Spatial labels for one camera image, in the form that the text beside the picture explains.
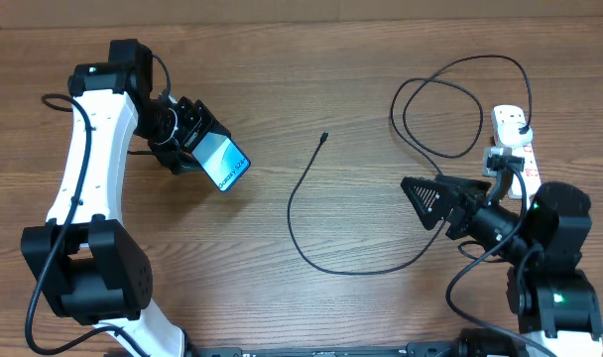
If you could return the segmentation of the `Samsung Galaxy smartphone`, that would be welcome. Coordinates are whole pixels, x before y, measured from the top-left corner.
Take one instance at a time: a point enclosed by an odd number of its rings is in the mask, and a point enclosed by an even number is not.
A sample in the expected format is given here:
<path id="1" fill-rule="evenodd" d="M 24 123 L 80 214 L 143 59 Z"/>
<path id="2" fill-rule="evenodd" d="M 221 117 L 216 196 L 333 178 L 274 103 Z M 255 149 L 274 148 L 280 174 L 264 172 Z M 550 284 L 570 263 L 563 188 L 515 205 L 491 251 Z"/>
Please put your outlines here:
<path id="1" fill-rule="evenodd" d="M 192 153 L 220 191 L 228 191 L 251 166 L 234 141 L 222 134 L 207 133 Z"/>

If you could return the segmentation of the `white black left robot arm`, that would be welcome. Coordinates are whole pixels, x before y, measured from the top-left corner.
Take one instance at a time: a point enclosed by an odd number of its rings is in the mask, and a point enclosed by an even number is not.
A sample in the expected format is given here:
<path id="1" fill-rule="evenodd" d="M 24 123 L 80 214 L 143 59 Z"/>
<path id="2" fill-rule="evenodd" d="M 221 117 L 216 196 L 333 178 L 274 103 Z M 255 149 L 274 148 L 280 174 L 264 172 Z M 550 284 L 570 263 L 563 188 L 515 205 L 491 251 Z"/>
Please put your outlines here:
<path id="1" fill-rule="evenodd" d="M 58 195 L 45 223 L 23 231 L 21 252 L 36 280 L 30 307 L 44 299 L 133 356 L 193 356 L 187 333 L 155 303 L 151 262 L 123 224 L 130 144 L 145 139 L 147 154 L 174 175 L 203 172 L 221 191 L 251 163 L 202 102 L 152 96 L 159 62 L 135 39 L 114 40 L 107 61 L 75 68 L 67 94 L 43 96 L 71 114 L 72 133 Z"/>

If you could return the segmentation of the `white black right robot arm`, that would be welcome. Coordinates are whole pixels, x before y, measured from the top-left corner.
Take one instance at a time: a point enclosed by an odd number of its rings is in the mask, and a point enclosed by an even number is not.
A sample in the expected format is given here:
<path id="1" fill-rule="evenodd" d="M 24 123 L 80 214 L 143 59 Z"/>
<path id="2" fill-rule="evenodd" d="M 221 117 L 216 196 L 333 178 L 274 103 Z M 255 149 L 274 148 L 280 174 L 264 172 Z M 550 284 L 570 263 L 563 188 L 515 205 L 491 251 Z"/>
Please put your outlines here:
<path id="1" fill-rule="evenodd" d="M 451 342 L 415 342 L 411 356 L 600 356 L 603 321 L 593 286 L 577 265 L 591 229 L 591 201 L 577 187 L 549 182 L 520 214 L 499 203 L 513 181 L 439 175 L 403 178 L 401 188 L 425 229 L 448 222 L 452 240 L 484 247 L 510 264 L 507 300 L 516 333 L 478 318 Z"/>

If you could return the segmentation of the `white charger plug adapter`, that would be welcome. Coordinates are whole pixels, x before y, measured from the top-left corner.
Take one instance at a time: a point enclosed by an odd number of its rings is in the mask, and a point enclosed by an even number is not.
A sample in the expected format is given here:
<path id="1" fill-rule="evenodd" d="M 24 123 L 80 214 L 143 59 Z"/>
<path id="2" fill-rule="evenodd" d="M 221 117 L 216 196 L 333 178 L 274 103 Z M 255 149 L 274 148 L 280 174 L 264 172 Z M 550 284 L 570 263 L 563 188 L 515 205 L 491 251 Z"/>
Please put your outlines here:
<path id="1" fill-rule="evenodd" d="M 519 123 L 498 124 L 494 132 L 497 147 L 524 147 L 530 144 L 533 138 L 533 130 Z"/>

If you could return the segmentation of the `white power strip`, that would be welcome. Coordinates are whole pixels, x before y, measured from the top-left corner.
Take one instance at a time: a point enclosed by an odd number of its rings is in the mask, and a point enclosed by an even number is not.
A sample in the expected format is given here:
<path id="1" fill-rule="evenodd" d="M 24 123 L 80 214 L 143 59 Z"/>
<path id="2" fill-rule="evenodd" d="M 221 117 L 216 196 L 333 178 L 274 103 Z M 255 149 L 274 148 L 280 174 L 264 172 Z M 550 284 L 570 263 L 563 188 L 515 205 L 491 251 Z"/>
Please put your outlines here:
<path id="1" fill-rule="evenodd" d="M 494 132 L 498 124 L 519 123 L 525 126 L 527 124 L 523 109 L 509 104 L 495 106 L 491 111 L 491 121 Z M 512 149 L 515 156 L 525 159 L 522 177 L 526 187 L 527 198 L 531 198 L 537 193 L 542 184 L 532 143 L 524 147 Z"/>

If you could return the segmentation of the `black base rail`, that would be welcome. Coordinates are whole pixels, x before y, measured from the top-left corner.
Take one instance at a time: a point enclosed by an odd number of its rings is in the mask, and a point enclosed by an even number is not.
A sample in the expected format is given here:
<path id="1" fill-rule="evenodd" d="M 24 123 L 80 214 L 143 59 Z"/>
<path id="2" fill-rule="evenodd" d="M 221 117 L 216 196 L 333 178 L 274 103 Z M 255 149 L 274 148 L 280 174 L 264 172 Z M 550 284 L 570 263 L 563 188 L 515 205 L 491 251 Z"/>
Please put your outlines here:
<path id="1" fill-rule="evenodd" d="M 453 356 L 454 342 L 410 342 L 394 347 L 317 347 L 248 350 L 239 347 L 191 347 L 196 357 L 443 357 Z"/>

